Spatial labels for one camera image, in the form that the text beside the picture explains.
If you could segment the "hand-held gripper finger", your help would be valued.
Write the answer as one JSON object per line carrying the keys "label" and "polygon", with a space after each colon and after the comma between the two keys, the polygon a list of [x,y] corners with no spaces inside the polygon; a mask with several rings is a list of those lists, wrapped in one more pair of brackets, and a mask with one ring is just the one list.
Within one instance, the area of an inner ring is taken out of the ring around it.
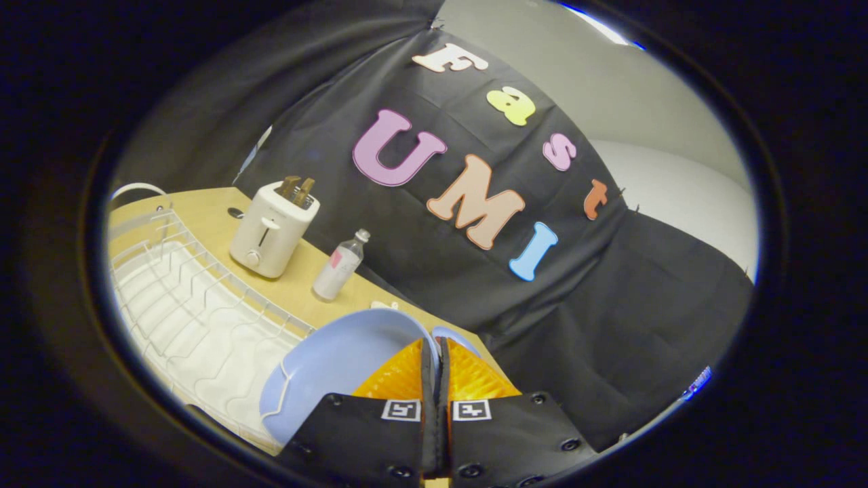
{"label": "hand-held gripper finger", "polygon": [[442,447],[452,487],[542,487],[598,451],[545,391],[520,392],[458,341],[440,337]]}
{"label": "hand-held gripper finger", "polygon": [[286,380],[278,426],[291,428],[278,464],[312,485],[422,485],[438,467],[432,349],[418,338],[380,362],[356,386],[348,373]]}

